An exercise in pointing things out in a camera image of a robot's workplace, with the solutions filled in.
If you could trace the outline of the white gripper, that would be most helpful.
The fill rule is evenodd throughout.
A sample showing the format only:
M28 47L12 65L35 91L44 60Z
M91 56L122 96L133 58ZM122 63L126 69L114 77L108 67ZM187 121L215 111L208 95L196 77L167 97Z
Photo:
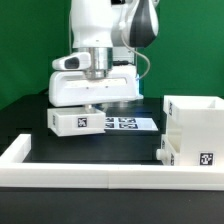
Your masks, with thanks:
M103 79L83 71L57 71L50 77L49 101L55 107L132 101L138 97L135 66L114 66Z

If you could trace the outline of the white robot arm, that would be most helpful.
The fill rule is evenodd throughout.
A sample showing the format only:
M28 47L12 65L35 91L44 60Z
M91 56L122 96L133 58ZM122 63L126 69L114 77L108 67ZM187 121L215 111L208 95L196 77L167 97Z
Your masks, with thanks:
M149 46L157 37L159 0L71 0L72 52L52 62L49 101L56 107L132 101L141 78L113 63L113 50Z

